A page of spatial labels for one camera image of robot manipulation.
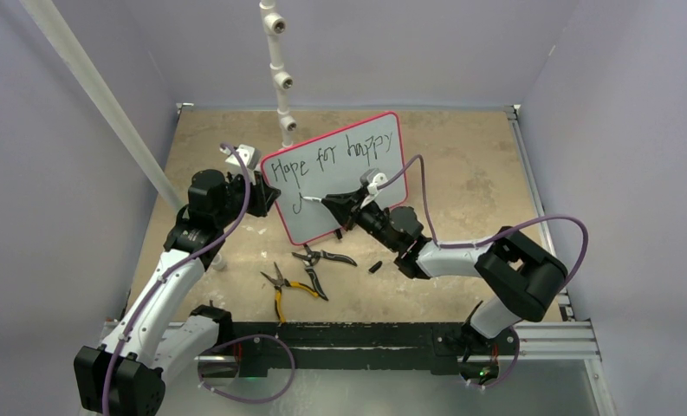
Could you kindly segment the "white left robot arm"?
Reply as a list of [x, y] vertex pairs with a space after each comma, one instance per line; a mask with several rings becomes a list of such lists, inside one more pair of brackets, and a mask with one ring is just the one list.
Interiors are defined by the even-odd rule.
[[208, 169], [193, 175], [188, 203], [178, 212], [135, 304], [98, 347], [83, 347], [75, 356], [84, 409], [103, 415], [154, 415], [169, 384], [196, 356], [231, 349], [230, 312], [209, 305], [195, 308], [174, 334], [166, 331], [243, 216], [266, 216], [281, 194], [257, 171]]

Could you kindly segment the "black marker cap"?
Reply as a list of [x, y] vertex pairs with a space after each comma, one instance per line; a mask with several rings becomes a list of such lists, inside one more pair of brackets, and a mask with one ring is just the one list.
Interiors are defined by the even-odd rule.
[[369, 273], [369, 274], [376, 273], [376, 272], [382, 267], [382, 265], [383, 265], [383, 262], [382, 262], [382, 261], [378, 261], [377, 263], [375, 263], [374, 265], [372, 265], [372, 266], [368, 269], [368, 273]]

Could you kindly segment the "pink framed whiteboard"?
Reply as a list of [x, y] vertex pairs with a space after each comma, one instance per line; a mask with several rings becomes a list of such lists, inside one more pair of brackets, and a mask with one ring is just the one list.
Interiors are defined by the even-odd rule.
[[353, 192], [366, 171], [378, 169], [391, 178], [404, 165], [399, 117], [386, 112], [270, 154], [261, 171], [266, 183], [281, 191], [275, 206], [289, 242], [303, 245], [340, 227], [310, 197]]

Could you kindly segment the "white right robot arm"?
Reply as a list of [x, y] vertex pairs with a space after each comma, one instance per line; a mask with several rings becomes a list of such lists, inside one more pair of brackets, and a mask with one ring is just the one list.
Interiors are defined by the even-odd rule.
[[462, 330], [464, 346], [481, 353], [506, 328], [539, 322], [563, 284], [566, 266], [520, 231], [502, 227], [494, 240], [436, 243], [410, 206], [393, 209], [367, 203], [362, 192], [331, 194], [321, 204], [346, 231], [359, 226], [395, 253], [398, 269], [412, 279], [480, 277], [494, 298], [476, 308]]

